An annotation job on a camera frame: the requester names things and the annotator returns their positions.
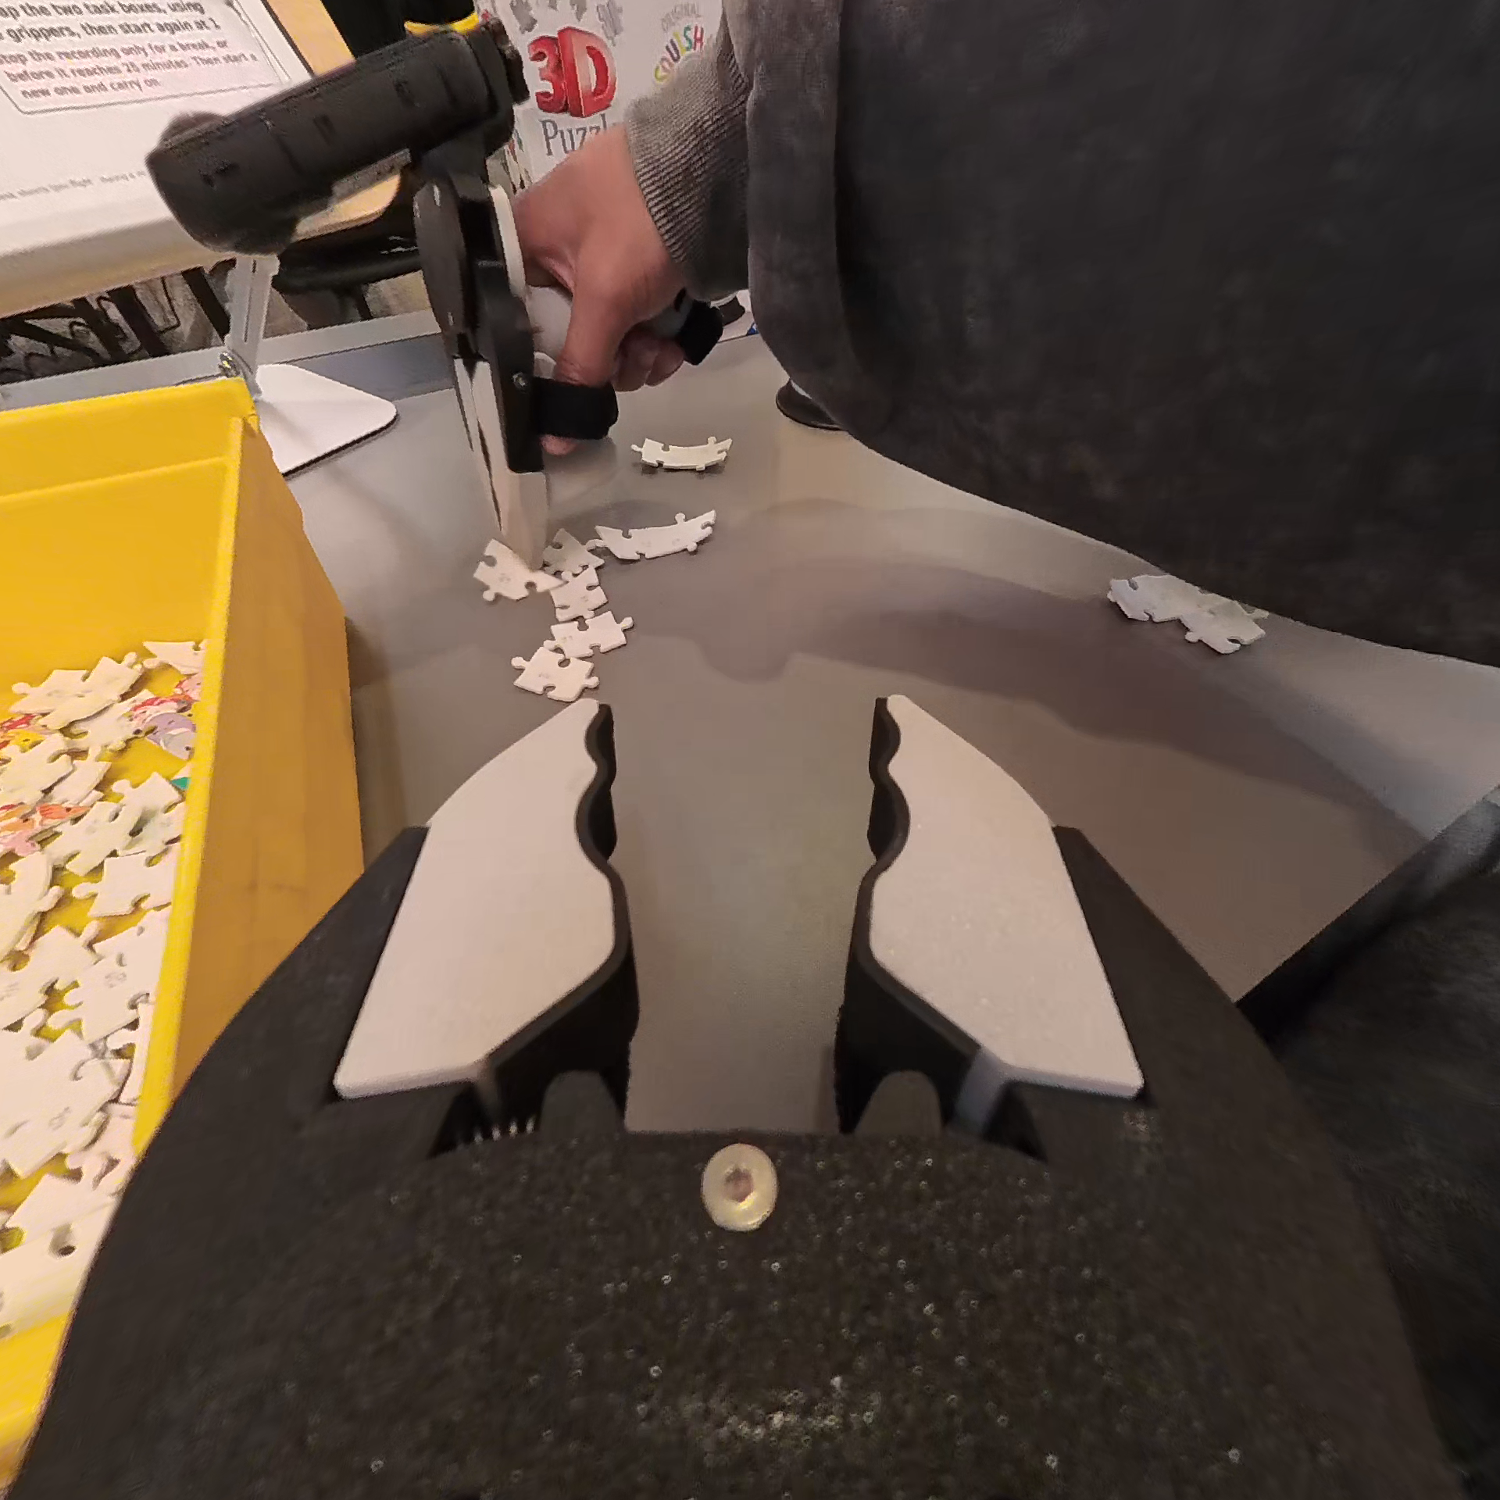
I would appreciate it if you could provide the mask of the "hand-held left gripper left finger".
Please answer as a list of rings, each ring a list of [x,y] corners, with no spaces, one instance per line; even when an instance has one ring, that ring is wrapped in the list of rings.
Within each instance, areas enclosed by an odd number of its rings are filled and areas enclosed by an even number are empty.
[[[589,1073],[628,1101],[639,987],[617,831],[614,715],[575,701],[431,815],[345,1051],[347,1101],[459,1084],[502,1128]]]

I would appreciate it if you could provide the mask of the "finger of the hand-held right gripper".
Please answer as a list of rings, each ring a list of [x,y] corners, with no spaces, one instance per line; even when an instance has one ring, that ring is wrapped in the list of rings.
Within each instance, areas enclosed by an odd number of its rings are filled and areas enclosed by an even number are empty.
[[[459,417],[478,474],[494,504],[497,535],[512,548],[519,479],[511,467],[494,371],[484,359],[469,359],[458,353],[453,359],[453,373]]]
[[[528,567],[544,565],[553,537],[548,476],[542,468],[506,471],[506,546]]]

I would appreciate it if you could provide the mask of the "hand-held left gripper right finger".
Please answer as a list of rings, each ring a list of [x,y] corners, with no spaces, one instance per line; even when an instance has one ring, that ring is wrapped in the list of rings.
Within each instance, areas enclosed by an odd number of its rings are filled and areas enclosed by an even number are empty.
[[[872,865],[834,1029],[837,1123],[916,1073],[984,1137],[1016,1085],[1116,1101],[1144,1073],[1045,809],[903,693],[875,701]]]

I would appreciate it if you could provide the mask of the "yellow plastic bin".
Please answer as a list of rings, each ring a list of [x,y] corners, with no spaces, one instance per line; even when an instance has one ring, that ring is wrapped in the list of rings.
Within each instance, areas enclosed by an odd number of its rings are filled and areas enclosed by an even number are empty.
[[[2,490],[3,709],[12,684],[58,668],[206,643],[137,1165],[198,1062],[364,868],[345,610],[241,381],[9,410]],[[5,1482],[81,1287],[3,1338]]]

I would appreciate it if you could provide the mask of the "teal faced puzzle piece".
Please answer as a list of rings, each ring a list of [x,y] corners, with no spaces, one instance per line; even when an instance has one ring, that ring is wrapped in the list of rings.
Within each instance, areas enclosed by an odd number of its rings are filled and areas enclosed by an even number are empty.
[[[1236,601],[1219,601],[1212,607],[1186,609],[1181,613],[1184,638],[1227,656],[1264,638],[1264,609],[1245,609]]]

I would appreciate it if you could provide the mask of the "pile of puzzle pieces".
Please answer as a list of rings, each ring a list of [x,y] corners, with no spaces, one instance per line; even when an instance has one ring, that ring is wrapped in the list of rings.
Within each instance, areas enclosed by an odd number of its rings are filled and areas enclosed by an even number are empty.
[[[72,1307],[136,1167],[206,656],[145,642],[3,709],[3,1340]]]

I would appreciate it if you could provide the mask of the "person's right forearm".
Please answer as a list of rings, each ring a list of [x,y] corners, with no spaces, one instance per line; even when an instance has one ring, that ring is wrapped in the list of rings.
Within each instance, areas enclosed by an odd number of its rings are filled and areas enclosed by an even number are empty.
[[[873,451],[1497,665],[1497,3],[723,3],[625,123]]]

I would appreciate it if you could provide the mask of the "colourful puzzle ball box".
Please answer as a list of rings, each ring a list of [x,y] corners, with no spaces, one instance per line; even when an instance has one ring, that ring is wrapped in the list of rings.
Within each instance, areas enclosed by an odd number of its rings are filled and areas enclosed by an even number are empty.
[[[712,42],[720,1],[481,1],[520,56],[530,98],[503,151],[516,190],[625,121]]]

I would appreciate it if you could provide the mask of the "person's right hand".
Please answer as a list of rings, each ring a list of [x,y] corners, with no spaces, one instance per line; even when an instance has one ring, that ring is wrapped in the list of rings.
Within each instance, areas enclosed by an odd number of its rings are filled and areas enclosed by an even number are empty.
[[[681,348],[652,321],[684,288],[634,174],[622,126],[592,135],[512,199],[533,285],[567,293],[572,310],[553,374],[634,392],[666,382]]]

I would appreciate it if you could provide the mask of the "white base clear stand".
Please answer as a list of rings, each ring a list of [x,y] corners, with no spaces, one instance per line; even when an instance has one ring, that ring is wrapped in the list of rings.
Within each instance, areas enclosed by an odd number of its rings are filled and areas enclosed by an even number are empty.
[[[230,324],[217,356],[220,376],[250,393],[277,468],[291,478],[384,434],[398,409],[384,396],[292,363],[267,362],[261,345],[280,260],[236,256],[228,276]]]

